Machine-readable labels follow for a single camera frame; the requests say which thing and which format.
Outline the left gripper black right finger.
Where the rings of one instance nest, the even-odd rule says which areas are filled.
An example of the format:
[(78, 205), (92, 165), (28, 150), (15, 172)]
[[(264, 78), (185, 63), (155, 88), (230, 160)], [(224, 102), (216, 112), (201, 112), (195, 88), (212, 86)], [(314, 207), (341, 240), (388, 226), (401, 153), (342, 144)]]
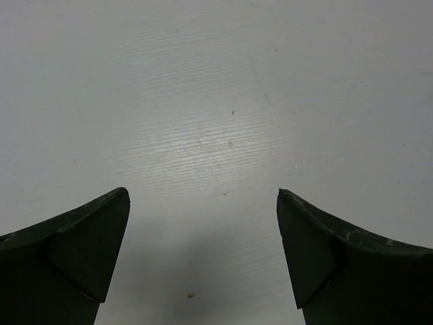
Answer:
[(289, 190), (277, 220), (307, 324), (431, 324), (432, 250), (386, 238)]

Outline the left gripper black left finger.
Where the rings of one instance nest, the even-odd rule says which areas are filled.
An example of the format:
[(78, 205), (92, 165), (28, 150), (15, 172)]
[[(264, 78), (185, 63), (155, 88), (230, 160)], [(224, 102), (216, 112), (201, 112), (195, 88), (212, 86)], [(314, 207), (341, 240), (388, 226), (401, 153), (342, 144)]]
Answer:
[(2, 324), (94, 324), (130, 211), (119, 187), (1, 236)]

